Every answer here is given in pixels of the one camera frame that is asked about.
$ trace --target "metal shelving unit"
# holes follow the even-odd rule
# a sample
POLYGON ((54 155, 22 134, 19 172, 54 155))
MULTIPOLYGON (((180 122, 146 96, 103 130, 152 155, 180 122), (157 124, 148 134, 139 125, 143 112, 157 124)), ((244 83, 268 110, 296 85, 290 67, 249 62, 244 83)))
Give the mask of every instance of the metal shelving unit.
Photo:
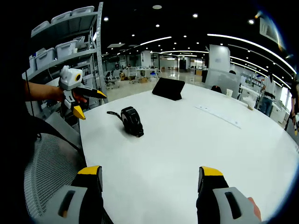
POLYGON ((105 95, 107 94, 104 73, 102 68, 102 56, 100 45, 100 26, 102 16, 103 2, 99 3, 97 12, 83 13, 75 16, 70 16, 61 21, 45 27, 39 33, 31 37, 30 51, 35 53, 42 48, 53 48, 56 45, 69 41, 78 35, 88 34, 87 50, 69 55, 62 59, 57 59, 47 66, 38 69, 33 74, 29 75, 29 80, 34 83, 45 84, 59 77, 59 71, 64 65, 69 65, 71 68, 88 67, 90 74, 84 78, 86 85, 101 90, 105 95), (93 26, 97 21, 97 39, 96 43, 93 40, 93 26))

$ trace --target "desk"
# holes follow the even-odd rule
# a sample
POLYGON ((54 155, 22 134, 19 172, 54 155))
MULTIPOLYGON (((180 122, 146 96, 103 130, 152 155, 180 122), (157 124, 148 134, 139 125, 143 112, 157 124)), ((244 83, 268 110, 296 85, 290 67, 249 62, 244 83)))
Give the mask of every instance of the desk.
POLYGON ((254 198, 265 220, 283 200, 298 166, 298 146, 277 123, 195 85, 185 84, 179 101, 147 91, 85 116, 80 130, 86 163, 103 167, 104 207, 115 224, 197 224, 199 166, 219 169, 229 186, 254 198), (241 129, 197 105, 238 120, 241 129), (140 138, 106 114, 127 106, 141 117, 140 138))
POLYGON ((241 88, 242 90, 246 90, 246 91, 248 91, 249 93, 252 93, 252 94, 255 95, 256 97, 259 97, 259 96, 260 96, 260 94, 259 94, 258 92, 254 91, 254 90, 252 90, 252 89, 250 89, 250 88, 248 88, 248 87, 246 87, 246 86, 244 86, 244 85, 241 85, 240 88, 241 88))

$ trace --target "white storage bin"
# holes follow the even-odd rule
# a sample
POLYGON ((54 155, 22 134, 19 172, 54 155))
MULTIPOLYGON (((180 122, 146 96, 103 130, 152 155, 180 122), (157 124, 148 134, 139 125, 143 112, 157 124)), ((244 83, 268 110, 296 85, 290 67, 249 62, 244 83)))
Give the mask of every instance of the white storage bin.
POLYGON ((55 56, 56 54, 54 48, 45 50, 43 53, 36 57, 37 69, 41 69, 42 67, 53 62, 55 60, 55 56))
POLYGON ((84 40, 85 40, 85 36, 77 36, 76 38, 74 38, 75 41, 78 41, 76 44, 76 48, 82 48, 85 46, 84 44, 84 40))
POLYGON ((62 13, 58 16, 55 16, 52 20, 51 20, 51 23, 55 23, 55 22, 59 22, 60 20, 64 19, 64 18, 67 18, 67 17, 70 17, 71 16, 71 11, 68 11, 66 13, 62 13))
POLYGON ((57 51, 57 58, 61 59, 75 52, 77 40, 61 43, 55 47, 57 51))
POLYGON ((72 11, 71 15, 77 15, 80 13, 92 13, 94 11, 94 6, 87 6, 83 8, 77 8, 72 11))
POLYGON ((33 70, 33 71, 36 71, 37 70, 37 66, 36 66, 36 57, 32 57, 32 58, 29 58, 29 64, 30 64, 30 68, 33 70))
POLYGON ((49 25, 50 25, 49 21, 42 22, 31 31, 31 37, 39 33, 43 28, 48 27, 49 25))

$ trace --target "finger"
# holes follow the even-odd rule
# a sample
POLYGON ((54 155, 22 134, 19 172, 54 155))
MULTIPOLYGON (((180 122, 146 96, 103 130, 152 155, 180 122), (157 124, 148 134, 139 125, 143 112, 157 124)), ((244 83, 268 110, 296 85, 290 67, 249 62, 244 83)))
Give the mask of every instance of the finger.
POLYGON ((256 203, 254 202, 252 197, 248 197, 248 200, 253 204, 253 212, 255 214, 255 216, 261 221, 261 211, 258 208, 258 206, 256 205, 256 203))

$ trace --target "ceiling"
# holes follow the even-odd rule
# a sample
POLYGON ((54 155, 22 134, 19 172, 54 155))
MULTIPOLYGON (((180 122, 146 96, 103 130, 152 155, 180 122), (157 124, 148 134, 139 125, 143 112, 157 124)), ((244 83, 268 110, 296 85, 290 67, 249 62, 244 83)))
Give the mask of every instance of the ceiling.
MULTIPOLYGON (((74 3, 71 8, 67 3, 60 4, 59 8, 53 10, 53 16, 88 5, 94 5, 95 9, 97 9, 99 2, 86 0, 81 3, 74 3)), ((209 47, 210 44, 220 45, 223 43, 224 46, 229 48, 231 56, 252 62, 265 69, 268 66, 272 73, 289 84, 291 76, 288 73, 292 74, 292 70, 272 54, 242 41, 207 36, 207 34, 220 34, 246 39, 262 45, 283 59, 293 54, 293 57, 285 60, 295 68, 298 63, 296 58, 297 40, 294 35, 291 35, 292 30, 288 30, 284 26, 287 22, 294 22, 290 16, 285 16, 292 14, 292 9, 283 12, 279 11, 279 16, 276 13, 278 8, 284 8, 284 6, 271 5, 265 7, 260 4, 258 5, 255 1, 230 1, 229 3, 226 1, 210 3, 202 1, 174 2, 165 0, 105 1, 101 22, 101 50, 103 54, 108 52, 108 55, 104 57, 104 59, 107 59, 117 55, 117 53, 121 53, 120 55, 129 53, 132 55, 138 54, 138 52, 146 50, 146 48, 154 52, 161 52, 161 50, 173 51, 173 48, 175 50, 189 50, 188 48, 190 48, 190 50, 195 51, 206 51, 206 46, 209 47), (154 5, 161 5, 162 8, 159 10, 153 9, 154 5), (273 20, 284 37, 287 50, 283 49, 281 51, 274 41, 259 34, 259 19, 255 19, 254 25, 249 25, 248 20, 254 19, 259 10, 262 10, 264 15, 269 12, 276 16, 273 20), (198 14, 198 18, 194 19, 192 17, 194 13, 198 14), (139 45, 168 36, 171 36, 171 38, 136 48, 129 47, 129 45, 139 45), (119 48, 108 48, 110 44, 120 42, 124 45, 119 48)), ((196 55, 198 58, 208 57, 208 54, 203 56, 202 53, 196 53, 196 55)), ((246 64, 246 62, 235 59, 233 59, 233 62, 246 64)))

